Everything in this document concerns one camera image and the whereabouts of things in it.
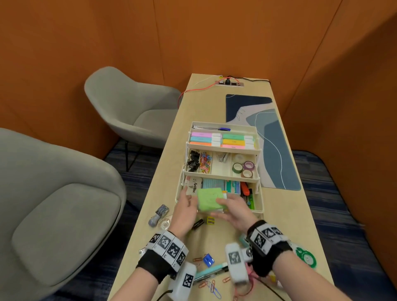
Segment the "desk mat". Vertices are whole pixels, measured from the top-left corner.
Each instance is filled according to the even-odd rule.
[[[256,127],[262,149],[257,162],[262,187],[301,190],[302,187],[270,97],[227,94],[226,123]]]

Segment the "wooden table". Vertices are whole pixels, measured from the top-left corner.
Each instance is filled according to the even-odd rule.
[[[204,88],[214,83],[217,79],[216,76],[192,74],[187,89]],[[267,96],[274,100],[269,83],[241,81],[245,84],[244,88],[213,86],[208,90],[187,92],[184,95],[134,232],[110,291],[109,299],[134,271],[139,260],[138,250],[146,245],[157,230],[157,228],[151,228],[148,225],[148,221],[154,215],[155,210],[161,204],[165,204],[170,207],[170,214],[172,213],[181,169],[185,163],[186,140],[192,121],[224,123],[226,94]],[[304,190],[290,191],[263,187],[262,193],[265,220],[275,224],[291,241],[313,253],[317,259],[317,272],[333,283]],[[225,262],[225,245],[238,241],[239,234],[227,222],[222,220],[217,219],[213,226],[205,224],[187,237],[185,242],[189,249],[187,259],[191,261],[192,258],[203,257],[205,253],[209,253],[215,259],[215,264]],[[205,264],[202,263],[198,267],[198,271],[204,268]],[[233,300],[233,286],[231,282],[222,283],[222,279],[227,276],[229,276],[229,273],[218,275],[214,279],[222,299],[231,301]],[[166,278],[159,285],[154,295],[154,300],[168,289],[168,282],[169,278]],[[279,292],[281,292],[282,297],[289,300],[285,292]],[[207,287],[199,289],[194,286],[189,300],[215,301],[217,298],[210,293]],[[279,299],[268,288],[257,284],[244,300],[268,301]]]

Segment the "yellow highlighter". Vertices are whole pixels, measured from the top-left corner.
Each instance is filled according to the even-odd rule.
[[[228,145],[242,145],[242,146],[245,146],[245,141],[244,140],[223,139],[222,143],[223,144],[228,144]]]

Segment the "green tape roll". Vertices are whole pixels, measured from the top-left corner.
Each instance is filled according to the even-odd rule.
[[[243,166],[240,163],[233,164],[231,170],[237,174],[241,174],[243,171]]]

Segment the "red cable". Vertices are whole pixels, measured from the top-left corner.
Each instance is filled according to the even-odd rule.
[[[224,79],[227,79],[227,78],[234,78],[234,77],[224,77],[224,78],[222,78],[222,79],[220,79],[219,81],[216,81],[215,83],[213,83],[212,85],[210,85],[210,86],[208,86],[208,87],[206,87],[206,88],[202,88],[202,89],[191,89],[191,90],[185,90],[185,91],[183,91],[182,93],[181,93],[181,95],[179,95],[179,97],[178,97],[178,109],[179,109],[179,100],[181,99],[181,97],[182,97],[182,95],[184,94],[184,93],[186,93],[186,92],[189,92],[189,91],[200,91],[200,90],[206,90],[206,89],[208,89],[208,88],[211,88],[212,86],[215,86],[218,82],[220,82],[220,81],[222,81],[222,80],[224,80]]]

